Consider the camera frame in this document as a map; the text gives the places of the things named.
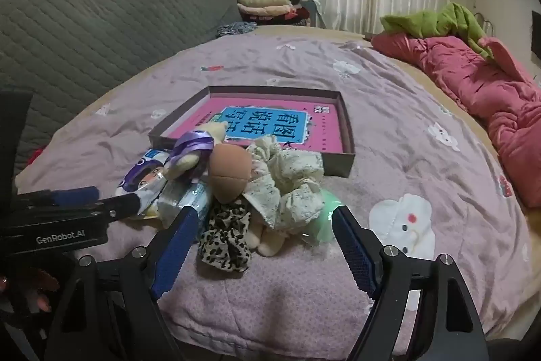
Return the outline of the hand with red nails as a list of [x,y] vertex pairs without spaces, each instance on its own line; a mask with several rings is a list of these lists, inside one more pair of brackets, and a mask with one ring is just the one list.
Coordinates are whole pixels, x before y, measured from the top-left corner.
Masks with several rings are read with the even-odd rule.
[[21,291],[27,301],[42,312],[51,312],[47,294],[59,290],[59,287],[59,281],[42,269],[30,268],[1,275],[1,291]]

